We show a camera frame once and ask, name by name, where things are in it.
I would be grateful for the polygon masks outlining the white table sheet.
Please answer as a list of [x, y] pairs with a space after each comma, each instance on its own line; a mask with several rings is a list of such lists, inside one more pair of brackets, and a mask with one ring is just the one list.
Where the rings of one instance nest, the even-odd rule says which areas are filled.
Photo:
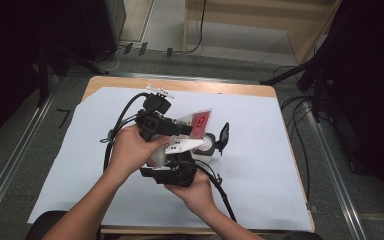
[[[230, 125], [227, 147], [210, 162], [228, 195], [216, 201], [222, 212], [234, 213], [239, 224], [252, 230], [313, 230], [276, 98], [186, 91], [174, 96], [168, 117], [211, 110], [209, 132], [218, 134], [226, 122]], [[31, 221], [47, 211], [68, 210], [86, 194], [102, 174], [108, 131], [120, 114], [136, 113], [143, 101], [139, 89], [103, 87], [77, 106]], [[120, 188], [102, 223], [158, 228], [205, 225], [178, 197], [140, 173], [132, 174]]]

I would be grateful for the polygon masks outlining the person's right hand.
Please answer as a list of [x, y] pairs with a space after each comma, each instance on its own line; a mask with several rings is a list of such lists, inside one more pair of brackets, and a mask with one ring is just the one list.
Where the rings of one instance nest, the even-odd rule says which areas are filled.
[[186, 207], [200, 218], [204, 218], [210, 212], [217, 209], [212, 195], [210, 180], [200, 170], [196, 172], [194, 180], [189, 187], [165, 185], [165, 188], [179, 197]]

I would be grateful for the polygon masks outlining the light wooden shelf frame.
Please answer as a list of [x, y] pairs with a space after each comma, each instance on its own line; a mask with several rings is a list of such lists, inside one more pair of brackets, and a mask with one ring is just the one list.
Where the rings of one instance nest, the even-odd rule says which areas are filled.
[[228, 25], [283, 30], [298, 64], [326, 34], [342, 0], [185, 0], [183, 49], [192, 13], [204, 12], [204, 21]]

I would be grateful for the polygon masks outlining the dark rounded object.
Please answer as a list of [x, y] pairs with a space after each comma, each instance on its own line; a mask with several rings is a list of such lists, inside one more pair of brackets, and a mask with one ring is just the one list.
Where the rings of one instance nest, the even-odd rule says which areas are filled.
[[310, 232], [292, 232], [288, 234], [283, 240], [323, 240], [321, 236], [316, 233]]
[[24, 240], [41, 240], [65, 214], [66, 211], [60, 210], [41, 214], [30, 227]]

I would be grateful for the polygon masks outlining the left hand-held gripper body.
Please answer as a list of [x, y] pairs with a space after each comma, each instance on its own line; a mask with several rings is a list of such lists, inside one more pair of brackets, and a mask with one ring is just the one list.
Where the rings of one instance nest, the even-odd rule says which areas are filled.
[[145, 141], [150, 141], [158, 132], [159, 124], [164, 120], [164, 114], [171, 107], [167, 97], [174, 99], [175, 96], [151, 84], [147, 85], [147, 89], [150, 93], [146, 95], [143, 108], [138, 112], [136, 123], [142, 129], [141, 137]]

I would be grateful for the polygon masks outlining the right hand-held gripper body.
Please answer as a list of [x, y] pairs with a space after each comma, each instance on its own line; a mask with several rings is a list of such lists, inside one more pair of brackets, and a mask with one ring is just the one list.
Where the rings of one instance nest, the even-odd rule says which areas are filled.
[[188, 187], [197, 171], [191, 151], [206, 143], [204, 139], [173, 138], [163, 148], [163, 163], [158, 167], [142, 167], [140, 173], [143, 177], [153, 178], [157, 184]]

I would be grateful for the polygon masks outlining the black stand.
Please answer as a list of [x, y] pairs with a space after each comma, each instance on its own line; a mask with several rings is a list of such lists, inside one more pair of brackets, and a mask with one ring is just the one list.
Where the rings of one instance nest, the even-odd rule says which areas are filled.
[[298, 89], [300, 91], [307, 91], [310, 86], [314, 84], [311, 113], [314, 119], [319, 122], [319, 110], [323, 81], [325, 79], [325, 69], [322, 67], [321, 61], [317, 57], [313, 57], [310, 60], [300, 64], [299, 66], [295, 66], [292, 69], [269, 80], [260, 81], [260, 84], [272, 86], [289, 77], [297, 75], [298, 73], [302, 73], [302, 76], [297, 83]]

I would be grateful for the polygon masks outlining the clear spray bottle black trigger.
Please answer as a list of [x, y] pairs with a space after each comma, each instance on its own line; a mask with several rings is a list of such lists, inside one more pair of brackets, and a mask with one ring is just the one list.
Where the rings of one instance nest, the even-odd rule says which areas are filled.
[[219, 139], [216, 139], [212, 133], [206, 133], [204, 136], [205, 143], [192, 153], [192, 158], [196, 161], [209, 163], [216, 150], [223, 154], [223, 150], [229, 141], [229, 127], [229, 123], [226, 122], [219, 134]]

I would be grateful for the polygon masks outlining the person's left hand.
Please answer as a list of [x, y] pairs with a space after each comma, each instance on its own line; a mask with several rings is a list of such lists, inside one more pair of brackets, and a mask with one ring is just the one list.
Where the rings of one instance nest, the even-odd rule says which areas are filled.
[[152, 141], [146, 142], [140, 136], [140, 128], [137, 125], [122, 128], [116, 135], [110, 161], [104, 174], [112, 177], [116, 183], [122, 184], [168, 140], [167, 136], [157, 136]]

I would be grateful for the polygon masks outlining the white red refill pouch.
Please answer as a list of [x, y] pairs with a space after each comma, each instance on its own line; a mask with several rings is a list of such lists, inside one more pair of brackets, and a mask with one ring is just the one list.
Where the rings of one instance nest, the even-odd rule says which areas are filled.
[[[193, 130], [190, 135], [180, 135], [180, 136], [172, 136], [170, 140], [173, 138], [186, 138], [186, 139], [204, 139], [204, 136], [207, 132], [207, 125], [211, 117], [211, 110], [202, 110], [199, 112], [191, 113], [187, 116], [181, 117], [178, 122], [181, 124], [189, 125], [193, 127]], [[169, 142], [160, 147], [146, 162], [147, 166], [158, 167], [163, 163], [164, 157], [163, 148], [166, 147]]]

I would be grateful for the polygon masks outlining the black curtain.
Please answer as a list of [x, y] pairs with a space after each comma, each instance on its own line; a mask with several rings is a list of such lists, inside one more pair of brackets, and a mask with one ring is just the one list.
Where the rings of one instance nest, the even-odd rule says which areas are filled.
[[384, 0], [342, 0], [323, 46], [351, 161], [384, 183]]

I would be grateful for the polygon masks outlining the metal floor rail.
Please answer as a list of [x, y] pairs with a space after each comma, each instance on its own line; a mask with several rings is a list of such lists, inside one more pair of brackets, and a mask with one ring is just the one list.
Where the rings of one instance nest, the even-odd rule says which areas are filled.
[[317, 122], [314, 117], [309, 117], [309, 124], [318, 140], [318, 143], [320, 144], [321, 155], [325, 159], [325, 165], [332, 183], [332, 187], [335, 191], [342, 215], [346, 221], [352, 239], [368, 240], [359, 214], [336, 165], [334, 155], [328, 146], [328, 142], [322, 130], [321, 123]]
[[0, 204], [62, 82], [63, 77], [53, 75], [44, 103], [37, 106], [39, 92], [35, 91], [0, 129]]

